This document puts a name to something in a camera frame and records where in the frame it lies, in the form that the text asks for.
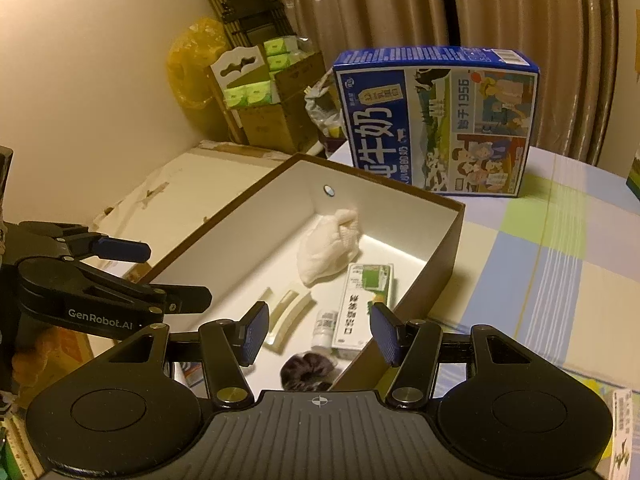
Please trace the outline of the brown white storage box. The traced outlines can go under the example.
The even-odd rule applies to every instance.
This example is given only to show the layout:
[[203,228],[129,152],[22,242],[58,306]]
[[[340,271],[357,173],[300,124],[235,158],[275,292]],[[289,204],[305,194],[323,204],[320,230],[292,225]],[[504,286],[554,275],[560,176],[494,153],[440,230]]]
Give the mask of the brown white storage box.
[[204,222],[148,280],[212,293],[203,313],[170,320],[176,332],[268,304],[269,334],[247,378],[254,391],[279,388],[285,361],[307,351],[337,358],[338,390],[370,389],[386,372],[370,304],[425,318],[454,270],[463,216],[456,200],[295,156]]

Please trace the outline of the black folding cart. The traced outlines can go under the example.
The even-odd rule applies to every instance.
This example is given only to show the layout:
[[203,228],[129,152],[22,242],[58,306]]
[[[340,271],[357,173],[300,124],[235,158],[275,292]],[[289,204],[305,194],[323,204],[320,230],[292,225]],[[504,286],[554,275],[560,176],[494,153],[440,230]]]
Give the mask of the black folding cart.
[[232,48],[294,35],[280,0],[208,0]]

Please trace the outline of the dark hair scrunchie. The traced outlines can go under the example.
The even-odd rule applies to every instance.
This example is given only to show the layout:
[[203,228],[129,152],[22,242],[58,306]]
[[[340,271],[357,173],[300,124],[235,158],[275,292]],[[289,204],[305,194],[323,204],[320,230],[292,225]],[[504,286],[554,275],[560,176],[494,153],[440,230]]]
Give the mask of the dark hair scrunchie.
[[335,370],[333,362],[322,354],[307,352],[291,356],[280,370],[284,391],[328,391]]

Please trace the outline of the green milk carton box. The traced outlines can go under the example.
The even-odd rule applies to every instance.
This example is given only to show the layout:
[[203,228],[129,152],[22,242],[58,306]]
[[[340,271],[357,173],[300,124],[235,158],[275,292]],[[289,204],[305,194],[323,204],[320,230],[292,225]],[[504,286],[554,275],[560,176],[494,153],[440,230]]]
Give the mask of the green milk carton box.
[[632,161],[632,165],[626,179],[626,185],[631,189],[631,192],[634,193],[634,196],[640,200],[640,146],[634,153],[634,160]]

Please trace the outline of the small white bottle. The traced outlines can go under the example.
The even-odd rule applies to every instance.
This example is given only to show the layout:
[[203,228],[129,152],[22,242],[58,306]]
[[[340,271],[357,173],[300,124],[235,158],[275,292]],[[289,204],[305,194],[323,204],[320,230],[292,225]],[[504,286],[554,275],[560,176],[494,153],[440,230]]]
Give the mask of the small white bottle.
[[319,354],[330,354],[336,325],[337,310],[323,310],[317,314],[312,330],[310,350]]

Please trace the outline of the cardboard box with tissues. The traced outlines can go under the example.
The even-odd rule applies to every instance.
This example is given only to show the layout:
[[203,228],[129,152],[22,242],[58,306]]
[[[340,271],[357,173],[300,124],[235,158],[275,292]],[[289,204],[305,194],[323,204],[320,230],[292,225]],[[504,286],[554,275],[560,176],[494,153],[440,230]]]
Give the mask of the cardboard box with tissues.
[[285,154],[306,152],[318,127],[306,111],[306,90],[326,73],[310,39],[281,36],[236,47],[210,66],[222,106],[239,130],[239,143]]

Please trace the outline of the green white medicine box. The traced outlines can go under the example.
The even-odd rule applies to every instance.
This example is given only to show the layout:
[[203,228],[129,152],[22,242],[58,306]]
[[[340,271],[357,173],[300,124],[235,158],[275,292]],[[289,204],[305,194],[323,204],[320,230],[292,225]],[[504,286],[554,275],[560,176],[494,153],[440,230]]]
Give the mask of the green white medicine box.
[[348,266],[332,339],[333,353],[339,359],[355,359],[370,341],[370,309],[377,302],[390,305],[393,281],[391,264],[351,263]]

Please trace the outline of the long white ointment box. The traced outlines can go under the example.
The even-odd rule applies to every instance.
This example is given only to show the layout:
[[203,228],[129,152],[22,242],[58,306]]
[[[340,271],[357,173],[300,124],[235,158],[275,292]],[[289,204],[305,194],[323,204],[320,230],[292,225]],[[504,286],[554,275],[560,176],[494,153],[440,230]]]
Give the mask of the long white ointment box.
[[617,389],[612,393],[612,415],[614,427],[608,478],[629,480],[634,446],[634,395],[630,389]]

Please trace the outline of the white hair clip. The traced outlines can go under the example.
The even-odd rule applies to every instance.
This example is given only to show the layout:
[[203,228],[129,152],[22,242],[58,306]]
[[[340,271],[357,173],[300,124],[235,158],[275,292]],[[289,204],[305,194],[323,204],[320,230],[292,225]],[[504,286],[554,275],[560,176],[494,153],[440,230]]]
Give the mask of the white hair clip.
[[311,304],[311,290],[299,282],[289,284],[280,294],[267,287],[259,300],[269,307],[269,328],[262,345],[281,354]]

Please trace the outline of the blue milk carton box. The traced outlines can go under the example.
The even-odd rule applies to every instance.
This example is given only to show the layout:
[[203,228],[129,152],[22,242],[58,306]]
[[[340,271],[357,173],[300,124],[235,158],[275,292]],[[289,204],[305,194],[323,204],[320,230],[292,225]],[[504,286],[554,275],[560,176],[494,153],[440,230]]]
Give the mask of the blue milk carton box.
[[518,196],[540,76],[523,53],[349,50],[333,75],[354,167],[442,195]]

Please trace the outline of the cartoon patterned mattress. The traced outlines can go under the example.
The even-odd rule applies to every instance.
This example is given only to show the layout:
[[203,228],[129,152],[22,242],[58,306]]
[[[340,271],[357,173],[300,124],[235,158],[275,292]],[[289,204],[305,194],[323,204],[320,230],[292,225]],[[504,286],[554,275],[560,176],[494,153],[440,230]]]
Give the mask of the cartoon patterned mattress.
[[143,266],[91,257],[118,276],[143,274],[288,155],[229,142],[203,141],[149,174],[91,225],[96,232],[151,247]]

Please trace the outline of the brown curtain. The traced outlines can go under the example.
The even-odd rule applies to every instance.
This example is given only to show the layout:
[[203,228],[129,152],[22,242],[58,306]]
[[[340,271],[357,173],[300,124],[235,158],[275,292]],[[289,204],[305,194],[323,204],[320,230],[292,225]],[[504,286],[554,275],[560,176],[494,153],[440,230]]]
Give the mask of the brown curtain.
[[617,0],[281,0],[326,62],[401,46],[514,49],[540,68],[533,142],[594,164],[611,113]]

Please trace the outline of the plaid bed sheet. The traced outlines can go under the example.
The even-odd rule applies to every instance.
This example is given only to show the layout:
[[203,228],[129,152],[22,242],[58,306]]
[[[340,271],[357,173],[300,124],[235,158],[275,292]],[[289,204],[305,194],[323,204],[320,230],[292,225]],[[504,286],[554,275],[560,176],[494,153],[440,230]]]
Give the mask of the plaid bed sheet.
[[540,148],[517,198],[464,199],[432,318],[489,324],[569,372],[639,388],[639,202],[625,180]]

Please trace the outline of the white cloth ball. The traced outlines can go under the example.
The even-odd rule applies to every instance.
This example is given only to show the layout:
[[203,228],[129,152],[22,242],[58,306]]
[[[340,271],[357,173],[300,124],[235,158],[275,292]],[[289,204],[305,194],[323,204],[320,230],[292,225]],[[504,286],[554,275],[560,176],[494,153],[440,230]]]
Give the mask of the white cloth ball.
[[356,209],[337,209],[322,216],[299,244],[297,271],[306,287],[346,269],[359,254],[359,214]]

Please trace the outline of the yellow plastic bag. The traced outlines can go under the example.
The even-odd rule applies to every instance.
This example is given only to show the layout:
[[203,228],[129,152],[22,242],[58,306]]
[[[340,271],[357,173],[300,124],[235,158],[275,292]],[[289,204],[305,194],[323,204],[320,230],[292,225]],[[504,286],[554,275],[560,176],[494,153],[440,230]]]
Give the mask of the yellow plastic bag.
[[169,87],[186,110],[202,110],[214,98],[208,71],[230,44],[224,25],[206,16],[185,29],[172,43],[166,58]]

